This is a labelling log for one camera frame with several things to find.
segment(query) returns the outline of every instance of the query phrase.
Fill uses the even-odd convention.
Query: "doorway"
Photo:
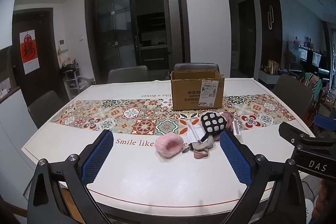
[[[238,3],[240,53],[239,70],[249,78],[253,78],[256,51],[256,21],[254,0]]]
[[[16,83],[27,106],[50,90],[64,103],[69,101],[59,73],[53,33],[52,8],[13,14],[11,60]]]
[[[150,80],[167,80],[190,62],[186,0],[85,0],[90,58],[98,84],[110,70],[146,65]]]

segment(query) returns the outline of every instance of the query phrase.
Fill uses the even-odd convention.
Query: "floral tile pattern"
[[[218,109],[185,111],[173,110],[172,99],[71,101],[51,122],[123,134],[186,134],[186,119],[191,119],[193,124],[200,123],[201,115],[209,111],[232,113],[242,130],[269,126],[265,121],[279,124],[295,119],[271,95],[258,94],[223,97],[222,107]]]
[[[157,120],[154,135],[164,135],[169,132],[174,132],[178,134],[179,121],[178,119],[165,119],[165,120]]]
[[[137,120],[133,126],[132,134],[154,135],[157,120]]]

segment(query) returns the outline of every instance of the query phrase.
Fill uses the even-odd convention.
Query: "sliding glass door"
[[[134,0],[95,0],[95,46],[104,83],[110,70],[141,65]]]

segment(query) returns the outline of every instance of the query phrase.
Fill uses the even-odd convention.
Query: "pink fuzzy object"
[[[180,135],[169,132],[156,139],[155,148],[160,155],[170,158],[181,152],[183,143],[184,141]]]

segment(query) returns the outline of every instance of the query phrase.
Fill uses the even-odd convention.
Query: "chair backrest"
[[[132,83],[148,81],[148,70],[146,66],[121,68],[110,70],[107,83]]]
[[[214,69],[219,72],[219,67],[214,63],[177,63],[174,70],[203,70]]]
[[[64,106],[62,100],[53,90],[43,94],[28,107],[29,114],[37,128],[40,128],[50,117]]]
[[[289,75],[281,75],[272,91],[301,119],[313,99],[311,89]]]

